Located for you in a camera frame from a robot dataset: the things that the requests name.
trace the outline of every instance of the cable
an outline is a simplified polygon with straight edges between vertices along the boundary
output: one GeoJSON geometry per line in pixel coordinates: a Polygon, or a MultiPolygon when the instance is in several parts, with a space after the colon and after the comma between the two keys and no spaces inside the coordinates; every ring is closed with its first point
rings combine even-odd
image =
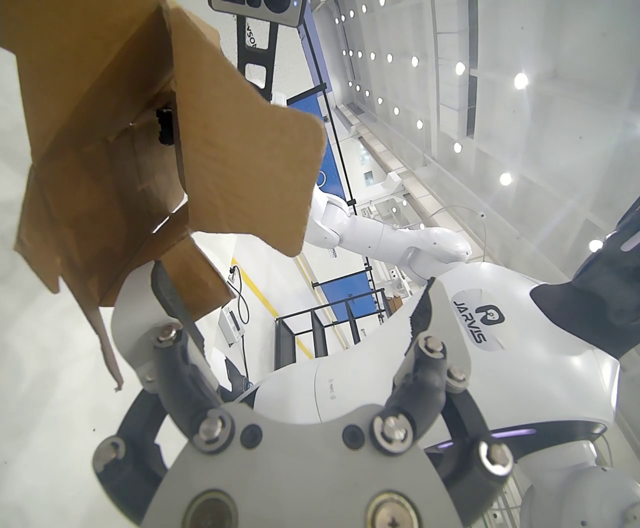
{"type": "Polygon", "coordinates": [[[607,444],[607,451],[609,451],[609,467],[613,467],[613,455],[611,454],[611,446],[609,445],[609,441],[605,435],[602,435],[600,438],[604,440],[604,443],[607,444]]]}
{"type": "Polygon", "coordinates": [[[447,209],[450,209],[451,207],[460,207],[460,209],[466,209],[467,211],[471,211],[472,213],[478,215],[480,220],[482,220],[482,229],[484,230],[482,261],[484,262],[485,258],[486,258],[486,224],[484,223],[484,214],[481,214],[481,213],[479,213],[477,211],[474,211],[473,209],[471,209],[469,207],[465,207],[464,205],[445,205],[444,207],[439,208],[436,212],[431,213],[427,217],[427,220],[430,219],[432,216],[438,214],[439,212],[446,211],[447,209]]]}
{"type": "MultiPolygon", "coordinates": [[[[240,318],[240,322],[243,325],[248,325],[249,324],[249,320],[251,319],[251,314],[249,312],[249,304],[247,304],[246,299],[244,298],[244,296],[242,295],[242,272],[240,271],[240,268],[235,265],[232,266],[231,269],[229,270],[229,273],[231,274],[231,277],[235,277],[236,276],[236,271],[238,274],[238,278],[240,279],[240,285],[238,288],[236,288],[234,286],[234,284],[230,281],[227,280],[227,284],[229,284],[229,286],[238,294],[238,317],[240,318]],[[246,310],[246,320],[242,317],[242,310],[240,308],[240,301],[242,301],[244,303],[244,309],[246,310]]],[[[249,369],[247,369],[246,366],[246,352],[244,351],[244,334],[242,335],[242,337],[240,338],[242,341],[242,359],[243,359],[243,363],[244,363],[244,375],[247,377],[247,379],[249,378],[249,369]]]]}

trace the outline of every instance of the robot elbow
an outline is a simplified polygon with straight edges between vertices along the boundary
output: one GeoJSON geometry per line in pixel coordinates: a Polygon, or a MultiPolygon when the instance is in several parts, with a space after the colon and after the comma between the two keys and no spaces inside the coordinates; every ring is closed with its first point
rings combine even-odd
{"type": "Polygon", "coordinates": [[[471,244],[460,234],[444,227],[431,227],[420,232],[425,250],[440,262],[466,262],[471,256],[471,244]]]}

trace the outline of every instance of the ceiling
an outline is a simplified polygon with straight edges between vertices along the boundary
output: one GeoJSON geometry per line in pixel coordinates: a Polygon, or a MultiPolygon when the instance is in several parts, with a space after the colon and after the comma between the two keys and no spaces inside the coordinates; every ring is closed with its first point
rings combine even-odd
{"type": "MultiPolygon", "coordinates": [[[[443,202],[486,214],[498,261],[564,280],[640,195],[640,3],[482,0],[477,21],[474,3],[328,0],[314,18],[323,42],[332,36],[323,49],[342,102],[357,103],[362,121],[443,202]],[[520,72],[523,90],[514,86],[520,72]],[[503,172],[513,176],[506,187],[503,172]]],[[[472,213],[458,216],[481,230],[472,213]]]]}

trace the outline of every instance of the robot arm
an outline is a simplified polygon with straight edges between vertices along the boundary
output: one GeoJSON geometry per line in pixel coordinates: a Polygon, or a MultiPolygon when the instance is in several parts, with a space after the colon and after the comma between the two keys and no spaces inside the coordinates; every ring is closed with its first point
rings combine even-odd
{"type": "Polygon", "coordinates": [[[418,284],[465,262],[469,243],[442,227],[409,230],[352,215],[346,202],[314,188],[306,242],[321,248],[340,246],[401,268],[418,284]]]}

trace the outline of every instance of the blue panel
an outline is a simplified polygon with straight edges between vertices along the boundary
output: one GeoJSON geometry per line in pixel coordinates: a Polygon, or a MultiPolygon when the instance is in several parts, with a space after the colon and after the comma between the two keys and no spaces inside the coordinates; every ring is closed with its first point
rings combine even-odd
{"type": "MultiPolygon", "coordinates": [[[[310,114],[317,115],[322,119],[322,112],[320,111],[320,105],[318,104],[317,95],[311,95],[306,99],[295,102],[290,105],[292,108],[302,110],[302,112],[308,112],[310,114]]],[[[338,173],[338,166],[335,164],[335,158],[333,157],[333,151],[329,144],[329,138],[326,141],[326,148],[324,150],[324,159],[322,166],[320,167],[320,174],[318,175],[318,187],[320,187],[325,193],[341,197],[343,200],[347,200],[344,189],[342,188],[342,182],[340,181],[340,174],[338,173]]]]}
{"type": "MultiPolygon", "coordinates": [[[[322,112],[320,111],[320,105],[318,104],[317,95],[311,95],[306,99],[291,104],[290,106],[292,108],[302,110],[303,112],[317,115],[320,119],[323,117],[322,112]]],[[[333,157],[333,151],[328,138],[326,142],[326,150],[324,151],[324,159],[318,176],[318,186],[325,193],[339,196],[345,201],[347,200],[344,194],[344,189],[342,188],[340,174],[338,173],[338,167],[335,164],[335,158],[333,157]]],[[[325,284],[322,286],[322,290],[327,300],[332,303],[334,301],[339,301],[346,299],[347,297],[371,291],[371,285],[369,284],[367,274],[362,272],[360,275],[342,278],[329,284],[325,284]]],[[[376,311],[373,295],[355,299],[349,304],[355,317],[369,315],[376,311]]],[[[333,313],[335,313],[338,321],[347,320],[347,309],[344,304],[334,306],[333,313]]]]}
{"type": "MultiPolygon", "coordinates": [[[[341,278],[340,280],[325,284],[322,286],[322,291],[327,300],[332,303],[371,291],[371,285],[369,284],[367,274],[363,271],[360,275],[341,278]]],[[[349,302],[349,305],[355,317],[366,316],[376,311],[373,295],[354,299],[349,302]]],[[[347,320],[347,309],[344,304],[335,305],[332,308],[338,321],[347,320]]]]}

